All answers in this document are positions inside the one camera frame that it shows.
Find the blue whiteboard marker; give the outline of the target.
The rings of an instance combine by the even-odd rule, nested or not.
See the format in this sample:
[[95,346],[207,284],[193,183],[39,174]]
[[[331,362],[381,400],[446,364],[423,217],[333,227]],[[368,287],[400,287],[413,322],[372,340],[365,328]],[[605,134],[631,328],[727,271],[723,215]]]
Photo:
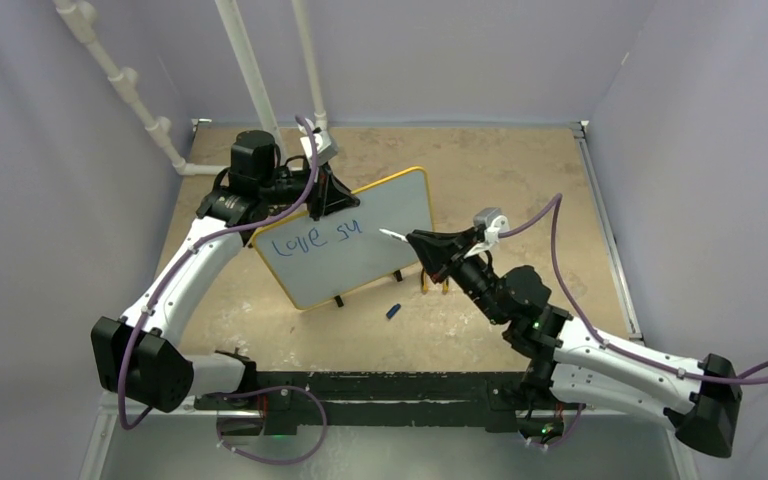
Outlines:
[[380,233],[386,235],[389,238],[393,238],[395,240],[398,240],[398,241],[401,241],[401,242],[404,242],[404,243],[408,242],[406,236],[403,235],[403,234],[400,234],[400,233],[397,233],[397,232],[394,232],[394,231],[391,231],[391,230],[388,230],[388,229],[384,229],[384,228],[379,229],[379,231],[380,231]]

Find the yellow framed whiteboard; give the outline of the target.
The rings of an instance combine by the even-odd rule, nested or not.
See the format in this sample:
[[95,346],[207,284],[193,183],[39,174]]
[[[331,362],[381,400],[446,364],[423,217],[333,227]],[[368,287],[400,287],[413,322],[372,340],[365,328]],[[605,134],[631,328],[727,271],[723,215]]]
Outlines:
[[254,234],[251,243],[298,310],[390,276],[418,262],[413,249],[383,229],[434,228],[427,171],[410,167],[356,191],[360,205],[319,220],[293,214]]

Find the blue marker cap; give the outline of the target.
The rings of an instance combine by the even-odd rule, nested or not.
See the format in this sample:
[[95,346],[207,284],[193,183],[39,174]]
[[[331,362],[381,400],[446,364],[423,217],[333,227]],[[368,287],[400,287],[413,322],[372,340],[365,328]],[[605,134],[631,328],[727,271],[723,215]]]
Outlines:
[[401,309],[400,304],[393,305],[387,312],[386,312],[386,319],[391,320]]

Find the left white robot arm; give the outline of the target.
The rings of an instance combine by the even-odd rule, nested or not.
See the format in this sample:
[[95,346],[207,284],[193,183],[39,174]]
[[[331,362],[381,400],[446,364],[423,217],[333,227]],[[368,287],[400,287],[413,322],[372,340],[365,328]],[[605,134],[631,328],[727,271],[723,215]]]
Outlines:
[[99,382],[119,404],[133,400],[169,413],[190,396],[220,395],[235,409],[255,402],[259,384],[253,360],[228,351],[186,356],[179,344],[209,287],[256,230],[300,207],[317,221],[359,206],[359,198],[329,165],[338,151],[330,133],[318,126],[302,132],[297,167],[280,161],[272,134],[239,133],[229,166],[214,177],[169,263],[122,314],[95,323],[90,339]]

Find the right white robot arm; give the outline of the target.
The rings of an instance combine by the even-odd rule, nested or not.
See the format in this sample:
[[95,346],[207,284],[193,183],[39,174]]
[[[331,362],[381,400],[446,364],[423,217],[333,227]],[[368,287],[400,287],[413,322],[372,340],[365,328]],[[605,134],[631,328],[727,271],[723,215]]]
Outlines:
[[407,243],[435,283],[453,280],[530,364],[521,381],[536,407],[552,400],[589,404],[650,420],[687,447],[729,458],[742,401],[730,360],[681,357],[588,326],[550,303],[551,290],[530,265],[498,276],[473,253],[479,234],[414,230]]

